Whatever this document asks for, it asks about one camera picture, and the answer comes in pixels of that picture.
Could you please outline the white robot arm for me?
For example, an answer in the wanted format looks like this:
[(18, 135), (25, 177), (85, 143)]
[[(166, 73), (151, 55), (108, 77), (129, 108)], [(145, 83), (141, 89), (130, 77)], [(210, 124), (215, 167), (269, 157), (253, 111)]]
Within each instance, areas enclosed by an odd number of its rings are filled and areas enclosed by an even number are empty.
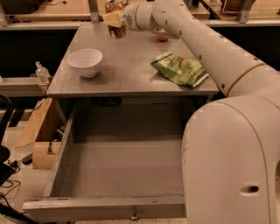
[(179, 37), (225, 95), (189, 119), (182, 143), (188, 224), (277, 224), (280, 77), (207, 25), (183, 0), (135, 2), (103, 20)]

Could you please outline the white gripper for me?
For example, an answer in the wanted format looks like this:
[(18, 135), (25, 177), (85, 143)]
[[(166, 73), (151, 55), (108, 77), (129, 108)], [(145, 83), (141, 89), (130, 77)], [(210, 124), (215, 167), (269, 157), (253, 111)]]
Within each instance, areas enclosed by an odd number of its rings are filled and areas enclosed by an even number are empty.
[(123, 25), (123, 19), (126, 27), (132, 31), (140, 32), (141, 29), (137, 24), (137, 10), (139, 2), (130, 3), (124, 8), (123, 13), (119, 10), (102, 15), (103, 22), (106, 25), (120, 28)]

